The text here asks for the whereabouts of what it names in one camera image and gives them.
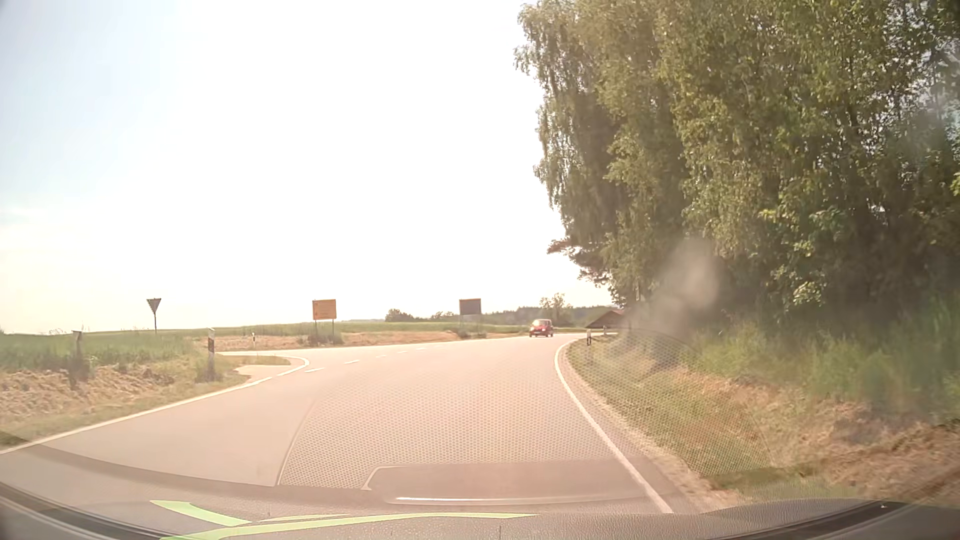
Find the curved road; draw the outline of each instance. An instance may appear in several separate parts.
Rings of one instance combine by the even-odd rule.
[[[258,368],[256,384],[4,451],[0,481],[128,522],[154,519],[144,508],[155,499],[246,508],[250,519],[332,508],[157,484],[156,473],[386,504],[694,511],[557,361],[576,337],[277,352],[293,367]]]

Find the field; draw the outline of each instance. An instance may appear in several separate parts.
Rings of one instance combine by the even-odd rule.
[[[245,327],[217,328],[219,338],[257,336],[289,337],[283,341],[285,346],[278,348],[301,348],[325,345],[329,341],[329,322],[319,323],[315,330],[313,323],[293,323],[283,325],[252,325]],[[336,343],[347,345],[368,345],[457,339],[459,327],[456,323],[385,323],[385,322],[345,322],[335,325]],[[526,326],[513,325],[476,325],[465,323],[463,330],[468,337],[493,335],[519,335],[526,332]],[[580,331],[579,329],[557,329],[557,331]],[[175,358],[192,356],[197,353],[198,344],[206,338],[206,329],[160,330],[153,331],[94,331],[84,334],[82,346],[86,359],[97,365],[147,365]],[[313,339],[318,335],[320,340]],[[0,371],[17,370],[58,370],[65,367],[66,361],[74,354],[74,337],[66,335],[30,335],[0,333]]]
[[[464,328],[468,331],[486,331],[487,333],[518,333],[527,330],[526,326],[517,325],[478,325],[474,323],[464,323]],[[314,333],[314,323],[289,323],[278,325],[249,325],[242,327],[217,327],[217,335],[250,335],[255,332],[257,335],[309,335]],[[455,322],[438,323],[386,323],[382,321],[364,321],[364,322],[337,322],[333,325],[333,330],[342,333],[360,333],[367,331],[457,331],[459,325]],[[330,321],[318,321],[316,324],[318,333],[330,334]],[[93,332],[100,335],[114,335],[129,333],[128,331],[104,331]],[[187,337],[206,337],[206,329],[181,329],[164,330],[157,332],[160,335],[180,335]]]

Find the orange sign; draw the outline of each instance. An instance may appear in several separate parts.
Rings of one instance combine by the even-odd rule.
[[[325,321],[326,319],[337,318],[336,300],[314,300],[313,301],[313,320]]]

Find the road edge line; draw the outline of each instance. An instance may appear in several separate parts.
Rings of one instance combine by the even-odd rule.
[[[297,367],[295,367],[295,368],[293,368],[293,369],[288,369],[287,371],[284,371],[283,373],[281,373],[281,374],[279,374],[279,375],[276,375],[276,377],[283,377],[284,375],[286,375],[286,374],[288,374],[288,373],[293,373],[293,372],[295,372],[295,371],[297,371],[297,370],[299,370],[299,369],[303,369],[303,368],[305,368],[306,366],[310,365],[310,360],[308,360],[308,359],[306,359],[306,358],[304,358],[304,357],[302,357],[302,356],[284,356],[284,355],[271,355],[271,356],[279,356],[279,357],[281,357],[281,358],[295,358],[295,359],[297,359],[297,360],[303,360],[303,365],[297,366]]]
[[[657,490],[654,489],[654,486],[650,485],[650,482],[643,477],[643,475],[634,467],[634,464],[627,459],[627,456],[620,452],[620,449],[617,448],[616,444],[610,439],[610,436],[607,435],[603,428],[600,427],[600,424],[590,416],[590,413],[587,411],[587,408],[584,407],[584,404],[580,402],[580,399],[577,398],[577,395],[573,393],[573,389],[570,388],[570,385],[566,383],[564,374],[560,371],[560,354],[567,348],[571,343],[574,343],[576,340],[568,341],[561,345],[557,352],[553,355],[553,368],[557,372],[557,377],[560,378],[560,383],[564,386],[566,394],[570,396],[570,399],[573,401],[573,404],[577,406],[580,410],[580,413],[584,416],[584,419],[587,420],[587,423],[596,431],[597,435],[600,436],[600,439],[607,445],[607,448],[613,453],[613,456],[616,457],[616,460],[627,470],[627,473],[630,475],[630,478],[636,482],[640,488],[647,494],[647,497],[657,506],[660,512],[664,514],[674,513],[673,508],[670,507],[663,497],[657,493]]]
[[[292,369],[292,370],[283,372],[281,375],[286,375],[287,373],[295,372],[295,371],[297,371],[298,369],[302,369],[302,368],[306,367],[306,365],[308,365],[308,363],[309,363],[309,361],[306,360],[306,358],[300,358],[299,356],[283,356],[283,357],[284,357],[284,358],[297,358],[297,359],[301,359],[301,360],[307,361],[307,364],[303,364],[303,365],[300,366],[300,367],[297,367],[297,368],[294,368],[294,369]],[[147,410],[141,410],[140,412],[135,412],[134,414],[128,414],[127,416],[121,416],[120,418],[113,418],[112,420],[105,420],[105,421],[99,422],[99,423],[97,423],[97,424],[91,424],[91,425],[89,425],[89,426],[82,426],[82,427],[76,428],[76,429],[74,429],[74,430],[64,431],[63,433],[56,433],[56,434],[54,434],[54,435],[48,435],[48,436],[43,437],[43,438],[40,438],[40,439],[38,439],[38,440],[36,440],[36,441],[30,441],[30,442],[26,442],[26,443],[23,443],[23,444],[20,444],[20,445],[17,445],[17,446],[13,446],[13,447],[10,447],[10,448],[7,448],[7,449],[0,450],[0,455],[9,454],[10,452],[13,452],[13,451],[16,451],[16,450],[23,450],[23,449],[30,448],[30,447],[32,447],[32,446],[36,446],[36,445],[39,445],[39,444],[47,443],[47,442],[50,442],[50,441],[55,441],[55,440],[57,440],[57,439],[61,439],[61,438],[63,438],[63,437],[68,437],[68,436],[70,436],[70,435],[75,435],[75,434],[77,434],[77,433],[82,433],[82,432],[84,432],[84,431],[95,430],[95,429],[97,429],[97,428],[102,428],[102,427],[104,427],[104,426],[109,426],[109,425],[111,425],[111,424],[117,424],[117,423],[123,422],[123,421],[125,421],[125,420],[131,420],[131,419],[133,419],[133,418],[138,418],[138,417],[140,417],[140,416],[146,416],[146,415],[148,415],[148,414],[151,414],[151,413],[154,413],[154,412],[158,412],[158,411],[161,411],[161,410],[166,410],[166,409],[168,409],[168,408],[173,408],[173,407],[175,407],[175,406],[192,404],[192,403],[194,403],[194,402],[198,402],[199,400],[204,400],[204,399],[206,399],[206,398],[212,398],[212,397],[214,397],[214,396],[219,396],[219,395],[221,395],[221,394],[226,394],[226,393],[228,393],[228,392],[233,392],[234,390],[239,390],[239,389],[241,389],[241,388],[249,388],[249,387],[251,387],[251,386],[257,386],[258,384],[260,384],[260,383],[263,382],[264,380],[269,380],[269,379],[272,379],[272,377],[268,377],[268,378],[266,378],[266,379],[258,379],[258,380],[254,380],[254,381],[251,381],[251,382],[244,382],[243,384],[238,384],[238,385],[236,385],[236,386],[231,386],[231,387],[229,387],[229,388],[224,388],[223,390],[217,390],[216,392],[211,392],[211,393],[209,393],[209,394],[201,394],[201,395],[199,395],[199,396],[194,396],[194,397],[192,397],[192,398],[188,398],[188,399],[185,399],[185,400],[180,400],[180,401],[178,401],[178,402],[173,402],[173,403],[171,403],[171,404],[161,405],[161,406],[155,407],[155,408],[148,408]]]

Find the tree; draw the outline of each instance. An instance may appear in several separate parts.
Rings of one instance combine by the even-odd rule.
[[[569,312],[573,306],[567,303],[564,294],[558,292],[552,297],[544,296],[540,298],[540,311],[542,316],[548,317],[553,321],[555,327],[569,326]]]
[[[945,5],[526,6],[516,66],[543,89],[535,173],[565,230],[548,253],[624,305],[705,238],[729,297],[780,320],[960,285],[960,25]]]
[[[395,307],[391,307],[387,310],[387,315],[383,318],[383,320],[388,323],[408,323],[415,322],[419,319],[410,313],[405,313]]]

